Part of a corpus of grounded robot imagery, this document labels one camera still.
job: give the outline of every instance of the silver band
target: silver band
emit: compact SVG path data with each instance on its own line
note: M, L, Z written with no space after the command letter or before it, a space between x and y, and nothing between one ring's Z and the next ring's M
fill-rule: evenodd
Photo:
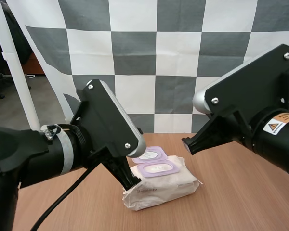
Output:
M57 137L59 138L63 149L64 162L62 172L60 174L63 175L72 169L74 162L74 151L72 142L63 129L61 129L61 131L57 134Z

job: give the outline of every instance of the gray square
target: gray square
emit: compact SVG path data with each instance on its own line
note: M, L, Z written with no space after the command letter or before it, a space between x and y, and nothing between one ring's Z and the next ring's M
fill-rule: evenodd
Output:
M201 32L205 0L158 0L157 31Z
M155 75L156 32L111 32L115 75Z
M206 115L193 114L192 116L192 133L199 132L200 129L209 121Z
M108 0L59 0L67 29L110 31Z
M197 76L220 77L244 60L250 32L203 32Z
M289 31L289 0L258 0L252 31Z
M129 114L129 117L143 132L154 132L154 114Z
M116 94L114 75L73 75L75 88L79 90L82 90L92 79L99 79L101 81L104 81L109 86L111 91Z
M191 114L196 77L156 76L155 113Z
M66 29L26 28L45 62L64 74L72 74Z
M69 107L72 109L73 114L75 115L80 102L78 99L74 98L73 96L63 94L68 102Z

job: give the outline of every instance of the pink wipes lid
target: pink wipes lid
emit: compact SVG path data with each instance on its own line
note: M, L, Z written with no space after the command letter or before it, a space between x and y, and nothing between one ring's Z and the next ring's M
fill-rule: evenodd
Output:
M166 160L168 157L161 147L148 147L144 154L138 158L132 158L134 163L147 163L151 161Z

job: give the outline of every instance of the black cylinder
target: black cylinder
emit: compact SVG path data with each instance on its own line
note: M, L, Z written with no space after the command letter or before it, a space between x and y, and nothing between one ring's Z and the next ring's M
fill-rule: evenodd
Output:
M0 231L11 231L13 228L18 199L17 186L12 177L0 176Z
M289 122L272 122L271 116L263 121L253 137L253 151L289 173ZM269 126L272 131L263 130Z
M81 156L76 136L67 131L66 134L73 147L73 166L70 171L81 168ZM48 142L48 152L32 158L21 173L21 188L59 176L62 173L65 156L58 136Z

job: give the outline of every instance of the warning label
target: warning label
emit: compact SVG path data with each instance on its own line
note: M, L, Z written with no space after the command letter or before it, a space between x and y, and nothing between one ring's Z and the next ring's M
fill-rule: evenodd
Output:
M276 119L270 119L270 121L263 127L263 130L273 135L277 135L285 125L286 123L284 122Z
M289 123L289 113L281 113L270 119L263 127L263 130L273 135L277 135L287 123Z
M278 115L274 116L273 119L276 119L276 120L283 122L283 123L289 123L289 113L278 114Z
M269 126L272 129L272 131L274 131L274 129L278 126L278 124L269 124Z

